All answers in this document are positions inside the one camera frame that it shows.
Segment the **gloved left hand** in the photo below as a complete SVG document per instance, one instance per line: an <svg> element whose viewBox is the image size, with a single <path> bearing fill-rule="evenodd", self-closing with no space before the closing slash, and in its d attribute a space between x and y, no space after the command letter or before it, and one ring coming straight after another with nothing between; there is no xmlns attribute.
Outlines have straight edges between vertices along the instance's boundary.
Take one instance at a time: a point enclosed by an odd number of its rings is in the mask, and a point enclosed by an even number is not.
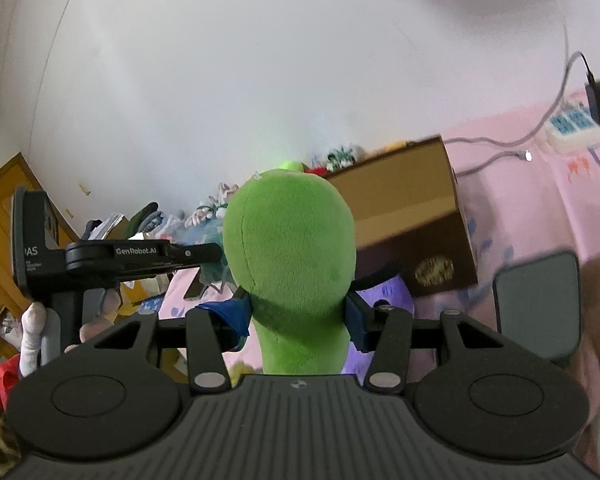
<svg viewBox="0 0 600 480"><path fill-rule="evenodd" d="M19 375L21 378L33 374L39 367L58 358L62 352L76 348L79 344L108 330L112 318L122 306L117 289L91 290L86 293L87 307L95 307L95 315L82 325L77 344L60 344L60 319L53 309L39 302L32 302L21 317L22 338L20 344Z"/></svg>

